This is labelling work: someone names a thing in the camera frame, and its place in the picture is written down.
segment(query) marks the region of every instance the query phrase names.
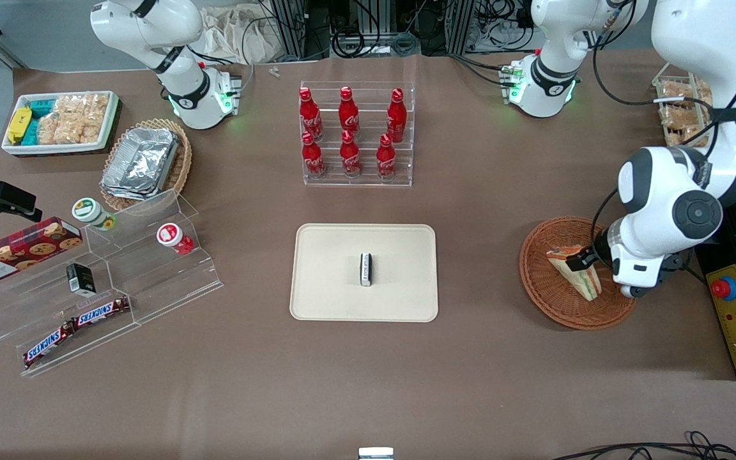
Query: bottle cap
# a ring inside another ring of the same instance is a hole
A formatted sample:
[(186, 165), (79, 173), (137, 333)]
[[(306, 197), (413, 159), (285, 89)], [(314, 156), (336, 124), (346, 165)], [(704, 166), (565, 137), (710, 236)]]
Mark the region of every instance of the bottle cap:
[(394, 88), (394, 90), (391, 91), (391, 101), (402, 102), (404, 96), (405, 93), (403, 93), (402, 88)]
[(73, 204), (73, 217), (82, 222), (92, 222), (102, 214), (102, 206), (93, 198), (82, 198)]
[(181, 227), (172, 224), (172, 222), (161, 225), (156, 235), (158, 236), (158, 243), (166, 247), (173, 247), (173, 245), (177, 245), (183, 239)]

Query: coca-cola bottle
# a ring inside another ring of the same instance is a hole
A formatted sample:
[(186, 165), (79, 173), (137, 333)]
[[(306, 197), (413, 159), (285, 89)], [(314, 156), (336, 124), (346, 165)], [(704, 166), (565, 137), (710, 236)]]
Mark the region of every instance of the coca-cola bottle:
[(339, 146), (339, 156), (342, 157), (342, 168), (345, 169), (345, 177), (355, 180), (362, 175), (360, 148), (354, 143), (354, 133), (352, 131), (342, 131), (342, 145)]
[(391, 136), (383, 134), (379, 137), (379, 149), (376, 151), (376, 171), (380, 181), (394, 180), (394, 164), (397, 162), (397, 151), (391, 145)]
[(306, 131), (314, 135), (314, 140), (322, 139), (322, 118), (319, 117), (319, 107), (312, 99), (312, 90), (300, 88), (300, 121)]
[(303, 161), (309, 177), (313, 180), (321, 180), (325, 177), (325, 163), (322, 160), (322, 152), (314, 142), (314, 135), (306, 131), (303, 133)]
[(339, 90), (339, 124), (342, 131), (351, 131), (354, 139), (360, 133), (360, 110), (354, 103), (351, 88), (347, 86)]
[(403, 104), (403, 96), (402, 88), (394, 88), (391, 91), (391, 105), (388, 106), (388, 134), (392, 142), (402, 142), (405, 135), (408, 111)]

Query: snickers logo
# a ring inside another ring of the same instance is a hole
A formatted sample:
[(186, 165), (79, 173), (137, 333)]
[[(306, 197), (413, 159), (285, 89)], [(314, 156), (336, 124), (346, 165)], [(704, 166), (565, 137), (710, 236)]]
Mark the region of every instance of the snickers logo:
[(61, 340), (61, 330), (56, 329), (55, 332), (48, 335), (46, 338), (44, 338), (43, 341), (40, 341), (37, 346), (32, 347), (27, 352), (27, 361), (32, 361), (33, 359), (37, 358), (38, 355), (41, 355), (45, 351), (47, 351), (50, 347), (53, 347), (54, 344), (58, 343), (58, 341)]
[(95, 321), (104, 318), (106, 315), (110, 314), (113, 311), (113, 302), (110, 302), (107, 305), (102, 305), (97, 309), (85, 312), (85, 314), (79, 316), (79, 319), (77, 319), (75, 322), (75, 326), (76, 328), (79, 328), (87, 323), (94, 323)]

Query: round wicker basket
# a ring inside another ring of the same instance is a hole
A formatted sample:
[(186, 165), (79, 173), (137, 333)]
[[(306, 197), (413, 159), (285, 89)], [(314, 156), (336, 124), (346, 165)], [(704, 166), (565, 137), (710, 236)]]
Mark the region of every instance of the round wicker basket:
[[(178, 191), (178, 193), (180, 193), (183, 190), (183, 186), (187, 183), (189, 169), (190, 167), (192, 167), (192, 146), (189, 145), (189, 139), (187, 139), (187, 134), (184, 133), (183, 128), (181, 128), (180, 126), (178, 126), (177, 123), (171, 120), (158, 118), (147, 119), (129, 129), (133, 128), (166, 128), (173, 133), (178, 134), (178, 149), (176, 149), (175, 151), (175, 160), (172, 161), (172, 168), (169, 170), (169, 175), (167, 176), (166, 186), (164, 186), (164, 190), (174, 188), (176, 191)], [(107, 168), (110, 167), (110, 163), (113, 160), (113, 157), (115, 157), (115, 151), (117, 150), (123, 138), (129, 132), (129, 129), (125, 131), (125, 133), (121, 134), (121, 137), (119, 137), (119, 139), (115, 141), (112, 148), (110, 149), (110, 155), (107, 155), (107, 160), (104, 165), (105, 171), (107, 170)], [(102, 196), (104, 196), (105, 203), (116, 211), (123, 210), (139, 201), (131, 200), (129, 198), (119, 198), (117, 196), (110, 195), (104, 189), (102, 189)]]
[[(611, 270), (596, 264), (602, 292), (589, 302), (547, 260), (547, 251), (564, 245), (589, 245), (592, 220), (560, 217), (541, 222), (524, 240), (519, 255), (519, 272), (528, 295), (547, 316), (564, 326), (595, 331), (621, 323), (632, 311), (628, 299), (613, 281)], [(598, 225), (601, 232), (604, 226)]]

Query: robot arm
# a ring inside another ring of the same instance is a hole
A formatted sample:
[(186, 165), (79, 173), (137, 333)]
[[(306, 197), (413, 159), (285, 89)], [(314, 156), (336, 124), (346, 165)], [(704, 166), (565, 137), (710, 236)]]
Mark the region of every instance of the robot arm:
[(546, 36), (540, 54), (513, 61), (521, 78), (509, 102), (535, 117), (561, 111), (572, 82), (595, 35), (633, 26), (646, 12), (648, 0), (533, 0), (532, 20)]
[[(713, 29), (724, 34), (706, 33)], [(708, 82), (713, 118), (721, 121), (709, 148), (642, 148), (618, 174), (628, 214), (596, 238), (594, 250), (611, 261), (624, 295), (634, 297), (680, 268), (677, 253), (710, 238), (723, 207), (736, 201), (736, 0), (660, 1), (652, 43), (671, 64)]]
[(201, 13), (189, 0), (108, 0), (93, 6), (90, 24), (106, 46), (157, 73), (190, 128), (211, 128), (233, 111), (229, 74), (201, 68), (186, 49), (203, 32)]

